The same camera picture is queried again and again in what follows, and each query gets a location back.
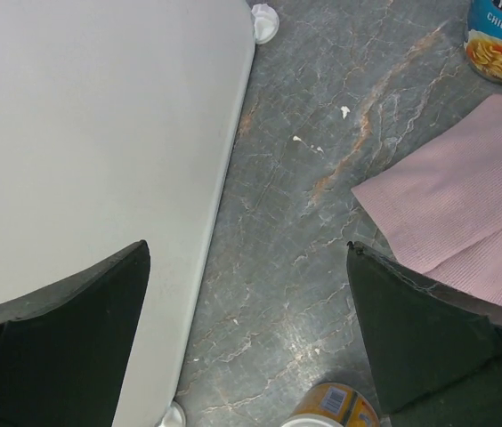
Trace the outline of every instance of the white board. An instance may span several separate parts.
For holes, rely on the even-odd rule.
[[[0,302],[148,241],[117,427],[174,396],[254,49],[243,0],[0,1]]]

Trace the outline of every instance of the white crumb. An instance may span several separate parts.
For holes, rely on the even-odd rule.
[[[340,107],[342,110],[342,119],[345,119],[346,116],[348,116],[348,113],[350,112],[350,109],[346,107],[345,105],[343,107]]]

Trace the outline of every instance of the orange can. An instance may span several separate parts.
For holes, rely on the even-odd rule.
[[[324,383],[306,393],[281,427],[379,427],[379,419],[352,387]]]

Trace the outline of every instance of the folded cloth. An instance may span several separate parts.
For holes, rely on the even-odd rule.
[[[352,191],[398,262],[502,305],[502,95]]]

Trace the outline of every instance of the gray marble surface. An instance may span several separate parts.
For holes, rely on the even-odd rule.
[[[346,243],[389,250],[350,188],[502,93],[465,63],[467,0],[270,4],[177,394],[190,427],[278,426],[324,380],[377,407]]]

